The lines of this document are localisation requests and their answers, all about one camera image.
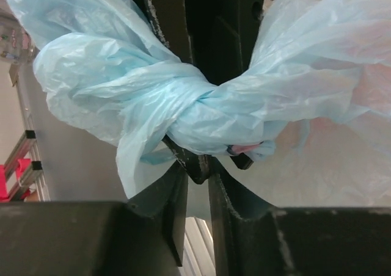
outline light blue plastic bag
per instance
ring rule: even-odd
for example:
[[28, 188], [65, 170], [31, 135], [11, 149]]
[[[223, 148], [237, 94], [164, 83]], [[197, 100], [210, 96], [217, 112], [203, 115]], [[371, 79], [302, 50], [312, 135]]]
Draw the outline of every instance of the light blue plastic bag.
[[391, 0], [276, 0], [250, 69], [219, 87], [164, 47], [131, 0], [8, 2], [41, 49], [34, 71], [50, 111], [118, 146], [129, 197], [165, 134], [197, 154], [264, 142], [248, 153], [260, 159], [288, 122], [324, 117], [391, 153], [391, 101], [357, 91], [369, 68], [391, 64]]

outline pink object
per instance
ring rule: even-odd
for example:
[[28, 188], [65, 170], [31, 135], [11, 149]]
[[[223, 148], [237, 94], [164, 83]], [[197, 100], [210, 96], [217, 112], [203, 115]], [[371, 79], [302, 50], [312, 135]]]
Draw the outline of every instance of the pink object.
[[0, 202], [7, 202], [7, 181], [5, 180], [4, 166], [0, 165]]
[[[22, 176], [23, 172], [26, 171], [26, 169], [29, 167], [31, 163], [30, 159], [19, 159], [18, 160], [18, 167], [15, 170], [16, 179], [19, 181], [20, 177]], [[28, 197], [31, 194], [30, 190], [28, 189], [21, 199]], [[7, 181], [5, 179], [5, 173], [4, 173], [4, 166], [0, 165], [0, 203], [6, 203], [9, 202], [9, 195], [7, 191]]]
[[252, 146], [237, 146], [237, 145], [234, 145], [234, 146], [231, 147], [231, 150], [234, 153], [236, 153], [236, 154], [241, 154], [241, 153], [245, 153], [245, 152], [254, 150], [254, 149], [258, 148], [259, 145], [260, 144], [252, 145]]

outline metal slot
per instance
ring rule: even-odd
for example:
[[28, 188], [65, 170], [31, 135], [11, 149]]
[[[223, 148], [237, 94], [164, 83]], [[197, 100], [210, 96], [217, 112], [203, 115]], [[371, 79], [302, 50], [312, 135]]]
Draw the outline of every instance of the metal slot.
[[42, 164], [40, 161], [32, 161], [30, 166], [23, 172], [19, 181], [16, 182], [9, 192], [10, 201], [21, 200], [23, 194], [35, 183], [42, 174]]
[[4, 164], [5, 180], [8, 181], [18, 167], [18, 159], [24, 158], [35, 143], [35, 131], [24, 131], [15, 148]]

